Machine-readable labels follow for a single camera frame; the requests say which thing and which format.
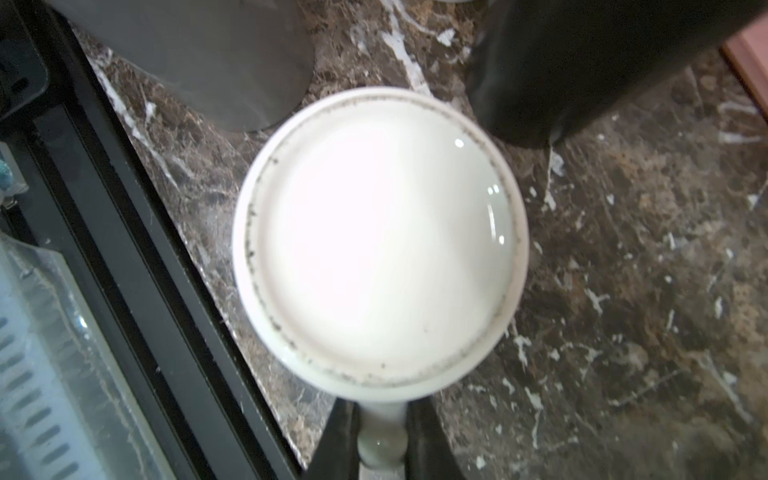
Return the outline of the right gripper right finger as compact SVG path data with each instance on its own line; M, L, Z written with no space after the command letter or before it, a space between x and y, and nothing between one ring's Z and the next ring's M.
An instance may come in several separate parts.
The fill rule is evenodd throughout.
M406 431L406 479L465 480L430 397L408 403Z

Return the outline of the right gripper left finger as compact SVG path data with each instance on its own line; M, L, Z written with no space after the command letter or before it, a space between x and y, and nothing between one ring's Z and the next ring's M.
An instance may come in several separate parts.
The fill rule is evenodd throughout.
M302 474L303 480L358 480L360 456L357 439L360 409L352 401L337 398L316 451Z

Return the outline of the white mug front row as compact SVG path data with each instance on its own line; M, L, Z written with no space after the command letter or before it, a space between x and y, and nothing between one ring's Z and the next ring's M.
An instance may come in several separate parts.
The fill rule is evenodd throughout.
M353 450L405 461L406 407L492 352L520 303L518 184L470 119L402 88L330 95L267 141L240 190L236 286L266 348L362 413Z

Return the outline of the black mug white rim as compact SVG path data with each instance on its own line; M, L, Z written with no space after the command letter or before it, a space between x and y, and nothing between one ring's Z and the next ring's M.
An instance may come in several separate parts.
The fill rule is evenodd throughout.
M493 1L466 95L502 141L562 140L766 13L764 1Z

